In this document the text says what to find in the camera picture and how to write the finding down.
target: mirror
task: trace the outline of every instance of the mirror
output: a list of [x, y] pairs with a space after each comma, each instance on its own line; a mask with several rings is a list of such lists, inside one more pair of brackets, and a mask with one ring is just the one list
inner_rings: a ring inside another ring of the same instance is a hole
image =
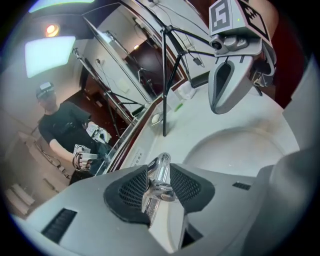
[[[163, 92], [161, 36], [138, 13], [118, 2], [42, 2], [1, 58], [1, 185], [23, 219], [70, 184], [106, 173]], [[184, 76], [179, 69], [172, 85]], [[79, 156], [75, 145], [90, 152]]]

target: black mesh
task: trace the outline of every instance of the black mesh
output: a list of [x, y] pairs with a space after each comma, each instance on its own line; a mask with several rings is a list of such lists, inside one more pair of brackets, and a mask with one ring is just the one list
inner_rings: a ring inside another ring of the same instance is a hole
[[104, 191], [105, 204], [125, 222], [150, 225], [148, 215], [142, 212], [142, 199], [148, 189], [147, 168], [147, 165], [132, 167], [132, 172], [112, 182]]
[[123, 202], [132, 208], [142, 210], [142, 199], [147, 190], [147, 172], [141, 172], [119, 189], [119, 196]]
[[170, 175], [170, 184], [174, 188], [174, 192], [181, 204], [188, 202], [199, 194], [201, 185], [197, 181], [174, 167], [170, 168], [170, 172], [172, 173]]
[[170, 184], [186, 213], [201, 211], [215, 194], [211, 182], [174, 163], [170, 164]]

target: white basin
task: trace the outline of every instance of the white basin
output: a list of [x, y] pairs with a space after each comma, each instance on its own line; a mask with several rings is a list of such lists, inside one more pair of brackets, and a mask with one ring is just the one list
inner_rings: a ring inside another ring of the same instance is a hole
[[257, 176], [262, 167], [274, 165], [285, 154], [265, 131], [233, 128], [200, 141], [184, 164], [225, 174]]

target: label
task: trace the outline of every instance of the label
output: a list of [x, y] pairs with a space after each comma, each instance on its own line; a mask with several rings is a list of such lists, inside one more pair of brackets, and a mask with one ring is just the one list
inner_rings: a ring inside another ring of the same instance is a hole
[[142, 161], [142, 158], [144, 155], [145, 155], [145, 151], [141, 147], [137, 147], [137, 149], [134, 152], [134, 157], [130, 166], [133, 167], [133, 166], [142, 165], [142, 163], [140, 162]]

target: person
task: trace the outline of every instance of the person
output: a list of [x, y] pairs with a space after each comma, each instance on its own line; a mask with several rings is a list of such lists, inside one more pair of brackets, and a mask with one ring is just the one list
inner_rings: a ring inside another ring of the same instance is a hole
[[[93, 140], [86, 131], [86, 128], [95, 124], [90, 120], [91, 115], [73, 104], [65, 101], [57, 104], [57, 97], [54, 85], [46, 82], [36, 89], [36, 98], [41, 107], [44, 108], [44, 115], [41, 118], [38, 129], [41, 136], [49, 144], [50, 148], [59, 157], [69, 161], [76, 168], [74, 180], [92, 177], [97, 173], [100, 166], [106, 159], [110, 161], [114, 155], [111, 146]], [[98, 158], [85, 165], [81, 155], [74, 157], [75, 145], [82, 145], [90, 149], [91, 154], [98, 154]]]

